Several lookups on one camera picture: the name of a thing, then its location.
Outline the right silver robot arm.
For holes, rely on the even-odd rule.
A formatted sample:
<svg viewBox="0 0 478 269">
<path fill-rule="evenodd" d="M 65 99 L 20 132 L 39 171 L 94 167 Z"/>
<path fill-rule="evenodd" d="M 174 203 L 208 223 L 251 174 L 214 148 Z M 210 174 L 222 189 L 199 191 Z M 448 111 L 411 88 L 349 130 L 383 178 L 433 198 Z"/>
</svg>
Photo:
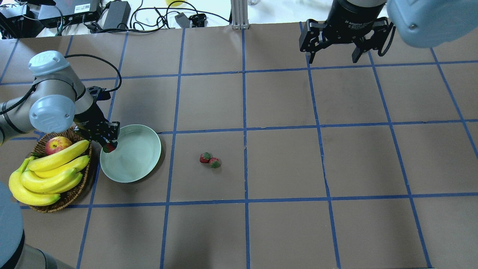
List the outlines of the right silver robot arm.
<svg viewBox="0 0 478 269">
<path fill-rule="evenodd" d="M 325 21 L 306 21 L 299 49 L 313 63 L 333 44 L 354 44 L 357 63 L 370 50 L 384 56 L 396 33 L 411 47 L 436 47 L 476 29 L 477 9 L 476 0 L 334 0 Z"/>
</svg>

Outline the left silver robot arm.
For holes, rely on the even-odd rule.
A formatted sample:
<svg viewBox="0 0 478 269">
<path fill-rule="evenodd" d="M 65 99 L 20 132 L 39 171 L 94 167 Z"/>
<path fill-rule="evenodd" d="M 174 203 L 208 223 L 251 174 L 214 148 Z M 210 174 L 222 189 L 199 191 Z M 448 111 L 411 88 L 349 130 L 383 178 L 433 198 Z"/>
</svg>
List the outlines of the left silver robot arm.
<svg viewBox="0 0 478 269">
<path fill-rule="evenodd" d="M 110 91 L 87 88 L 73 71 L 68 56 L 50 50 L 38 53 L 28 63 L 34 82 L 20 98 L 1 104 L 1 143 L 38 130 L 59 133 L 75 124 L 75 132 L 95 141 L 104 152 L 116 149 L 120 131 L 118 121 L 109 121 L 97 105 L 110 98 Z M 68 269 L 70 266 L 52 255 L 27 245 L 20 206 L 1 185 L 1 268 Z"/>
</svg>

